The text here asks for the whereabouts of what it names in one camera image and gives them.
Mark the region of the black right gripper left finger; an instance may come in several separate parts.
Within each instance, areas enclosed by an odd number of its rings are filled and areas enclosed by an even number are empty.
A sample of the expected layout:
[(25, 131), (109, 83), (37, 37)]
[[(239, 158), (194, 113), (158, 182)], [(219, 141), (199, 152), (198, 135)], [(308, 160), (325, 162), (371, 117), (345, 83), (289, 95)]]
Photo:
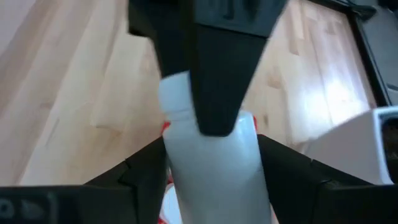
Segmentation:
[(0, 224), (157, 224), (167, 169), (157, 138), (83, 185), (0, 187)]

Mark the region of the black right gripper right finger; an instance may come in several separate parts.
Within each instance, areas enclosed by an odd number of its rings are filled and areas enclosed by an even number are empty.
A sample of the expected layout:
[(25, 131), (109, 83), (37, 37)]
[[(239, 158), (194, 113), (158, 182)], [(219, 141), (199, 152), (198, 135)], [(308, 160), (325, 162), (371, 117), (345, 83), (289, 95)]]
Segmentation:
[(374, 185), (258, 135), (279, 224), (398, 224), (398, 185)]

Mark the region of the white pill bottle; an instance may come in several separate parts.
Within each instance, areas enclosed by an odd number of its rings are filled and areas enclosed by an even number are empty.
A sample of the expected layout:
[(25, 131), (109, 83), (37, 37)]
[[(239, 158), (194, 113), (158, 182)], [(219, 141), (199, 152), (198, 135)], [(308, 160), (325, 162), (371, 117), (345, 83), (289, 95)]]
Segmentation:
[(162, 200), (159, 215), (160, 224), (182, 224), (177, 194), (174, 184), (169, 184)]
[(162, 134), (183, 224), (272, 224), (254, 117), (240, 111), (227, 136), (202, 134), (188, 72), (159, 85)]

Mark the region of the white hexagonal plant pot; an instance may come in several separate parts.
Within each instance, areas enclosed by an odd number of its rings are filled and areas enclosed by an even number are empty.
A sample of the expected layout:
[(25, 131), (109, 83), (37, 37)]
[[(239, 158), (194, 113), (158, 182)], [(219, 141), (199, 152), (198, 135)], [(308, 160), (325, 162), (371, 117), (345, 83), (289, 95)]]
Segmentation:
[(309, 141), (302, 152), (371, 184), (398, 184), (398, 106), (360, 114)]

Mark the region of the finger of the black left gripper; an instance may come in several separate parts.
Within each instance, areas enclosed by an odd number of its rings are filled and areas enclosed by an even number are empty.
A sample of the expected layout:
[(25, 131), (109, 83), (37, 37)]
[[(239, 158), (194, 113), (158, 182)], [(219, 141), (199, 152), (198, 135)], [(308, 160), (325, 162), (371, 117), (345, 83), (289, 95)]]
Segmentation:
[(227, 136), (288, 0), (192, 0), (190, 80), (199, 130)]
[(162, 78), (189, 69), (178, 0), (129, 0), (129, 33), (152, 41)]

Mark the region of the black metal table frame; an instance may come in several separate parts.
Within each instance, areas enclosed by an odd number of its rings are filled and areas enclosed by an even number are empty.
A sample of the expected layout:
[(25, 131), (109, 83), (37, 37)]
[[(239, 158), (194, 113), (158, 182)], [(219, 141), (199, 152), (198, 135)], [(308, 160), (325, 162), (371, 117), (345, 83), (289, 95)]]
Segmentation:
[(378, 106), (398, 106), (398, 0), (309, 0), (348, 18)]

